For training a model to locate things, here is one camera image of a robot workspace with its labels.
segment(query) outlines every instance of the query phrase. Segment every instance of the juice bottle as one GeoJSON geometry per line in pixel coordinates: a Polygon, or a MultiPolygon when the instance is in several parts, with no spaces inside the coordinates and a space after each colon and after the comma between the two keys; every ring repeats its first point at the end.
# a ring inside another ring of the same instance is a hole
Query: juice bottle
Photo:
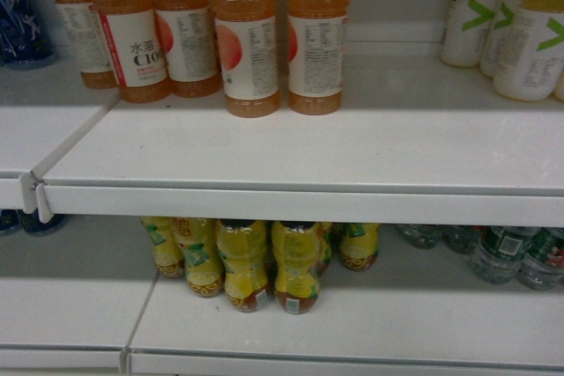
{"type": "Polygon", "coordinates": [[[200,297],[215,297],[223,291],[225,270],[215,246],[215,219],[173,217],[173,237],[184,254],[189,288],[200,297]]]}
{"type": "Polygon", "coordinates": [[[155,0],[173,92],[201,97],[221,88],[209,0],[155,0]]]}
{"type": "Polygon", "coordinates": [[[55,0],[85,86],[116,86],[104,33],[92,0],[55,0]]]}
{"type": "Polygon", "coordinates": [[[487,77],[493,77],[497,62],[513,23],[515,12],[521,0],[500,0],[495,10],[495,17],[486,38],[486,44],[479,60],[479,70],[487,77]]]}
{"type": "Polygon", "coordinates": [[[255,118],[280,105],[276,0],[212,0],[227,110],[255,118]]]}
{"type": "Polygon", "coordinates": [[[289,103],[301,114],[341,106],[349,0],[288,0],[289,103]]]}
{"type": "Polygon", "coordinates": [[[522,0],[493,87],[514,100],[541,100],[564,68],[564,0],[522,0]]]}
{"type": "Polygon", "coordinates": [[[448,65],[479,64],[498,0],[450,0],[441,60],[448,65]]]}
{"type": "Polygon", "coordinates": [[[146,103],[171,92],[152,0],[93,0],[122,99],[146,103]]]}
{"type": "Polygon", "coordinates": [[[216,244],[226,269],[229,301],[245,313],[266,306],[270,286],[266,274],[266,223],[263,220],[220,219],[216,244]]]}

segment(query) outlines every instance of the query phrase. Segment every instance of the green arrow logo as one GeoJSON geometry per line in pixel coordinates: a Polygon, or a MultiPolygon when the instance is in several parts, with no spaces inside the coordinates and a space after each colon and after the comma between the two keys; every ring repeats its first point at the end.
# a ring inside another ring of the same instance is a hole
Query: green arrow logo
{"type": "Polygon", "coordinates": [[[495,12],[481,4],[477,0],[468,0],[468,7],[478,13],[479,16],[475,19],[465,22],[462,25],[462,31],[471,30],[472,28],[481,26],[490,19],[494,19],[495,12]]]}
{"type": "Polygon", "coordinates": [[[537,51],[546,50],[548,48],[553,48],[557,44],[560,44],[564,41],[564,26],[558,22],[554,18],[548,19],[548,23],[546,26],[558,34],[558,37],[554,37],[553,39],[543,41],[542,43],[538,44],[537,51]]]}

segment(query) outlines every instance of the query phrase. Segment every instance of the bottle label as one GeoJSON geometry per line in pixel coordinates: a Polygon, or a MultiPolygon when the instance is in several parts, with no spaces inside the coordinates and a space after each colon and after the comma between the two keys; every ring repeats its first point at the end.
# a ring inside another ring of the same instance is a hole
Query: bottle label
{"type": "Polygon", "coordinates": [[[259,100],[278,90],[274,17],[251,22],[216,19],[226,95],[259,100]]]}
{"type": "Polygon", "coordinates": [[[441,58],[456,66],[476,66],[498,0],[450,0],[441,58]]]}
{"type": "Polygon", "coordinates": [[[218,73],[208,8],[157,11],[160,41],[174,81],[203,81],[218,73]]]}
{"type": "Polygon", "coordinates": [[[290,91],[300,96],[327,97],[343,90],[345,23],[346,16],[290,17],[290,91]]]}
{"type": "Polygon", "coordinates": [[[145,87],[167,77],[152,10],[126,15],[101,13],[100,20],[120,85],[145,87]]]}
{"type": "Polygon", "coordinates": [[[112,70],[98,13],[93,4],[57,4],[81,72],[112,70]]]}

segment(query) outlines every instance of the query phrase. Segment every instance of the store shelf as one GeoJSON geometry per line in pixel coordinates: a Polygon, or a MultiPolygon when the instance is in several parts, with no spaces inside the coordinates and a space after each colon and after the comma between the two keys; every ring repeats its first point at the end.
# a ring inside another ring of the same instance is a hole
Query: store shelf
{"type": "Polygon", "coordinates": [[[151,251],[133,217],[0,237],[0,368],[121,369],[154,282],[151,251]]]}
{"type": "Polygon", "coordinates": [[[118,100],[84,88],[71,59],[0,69],[0,207],[36,207],[34,185],[118,100]]]}
{"type": "Polygon", "coordinates": [[[334,260],[308,313],[255,313],[159,279],[131,343],[132,371],[230,376],[562,374],[564,287],[477,279],[445,246],[418,250],[385,225],[365,273],[334,260]]]}

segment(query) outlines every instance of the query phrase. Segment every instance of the plastic bottle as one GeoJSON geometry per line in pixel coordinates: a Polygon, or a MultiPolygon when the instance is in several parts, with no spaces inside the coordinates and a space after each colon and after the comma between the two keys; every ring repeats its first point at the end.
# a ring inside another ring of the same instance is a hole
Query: plastic bottle
{"type": "Polygon", "coordinates": [[[227,110],[255,118],[280,105],[276,0],[212,0],[227,110]]]}
{"type": "Polygon", "coordinates": [[[347,224],[339,244],[343,265],[355,272],[370,269],[378,257],[378,229],[380,224],[347,224]]]}
{"type": "Polygon", "coordinates": [[[507,40],[513,17],[521,0],[500,0],[495,10],[495,17],[490,25],[482,56],[479,60],[479,70],[487,77],[493,77],[497,70],[497,62],[507,40]]]}
{"type": "Polygon", "coordinates": [[[143,216],[141,224],[149,233],[153,244],[152,261],[162,276],[184,276],[184,255],[174,243],[170,217],[143,216]]]}
{"type": "Polygon", "coordinates": [[[482,280],[506,284],[513,279],[540,228],[490,226],[471,257],[474,273],[482,280]]]}
{"type": "Polygon", "coordinates": [[[106,40],[92,0],[55,0],[85,86],[116,86],[106,40]]]}
{"type": "Polygon", "coordinates": [[[479,64],[498,0],[450,0],[441,60],[448,65],[479,64]]]}
{"type": "Polygon", "coordinates": [[[522,0],[493,87],[514,100],[548,97],[564,69],[564,0],[522,0]]]}
{"type": "Polygon", "coordinates": [[[153,0],[93,0],[122,99],[146,103],[171,92],[153,0]]]}
{"type": "Polygon", "coordinates": [[[156,0],[155,9],[173,92],[202,97],[219,91],[209,0],[156,0]]]}
{"type": "Polygon", "coordinates": [[[301,114],[341,106],[349,0],[288,0],[289,103],[301,114]]]}
{"type": "Polygon", "coordinates": [[[226,269],[226,294],[245,313],[264,308],[271,290],[266,274],[266,223],[220,219],[216,244],[226,269]]]}
{"type": "Polygon", "coordinates": [[[323,227],[316,222],[275,222],[272,247],[278,264],[275,295],[290,314],[308,311],[319,295],[317,263],[323,227]]]}
{"type": "Polygon", "coordinates": [[[554,288],[564,277],[564,228],[543,228],[517,272],[517,280],[537,291],[554,288]]]}

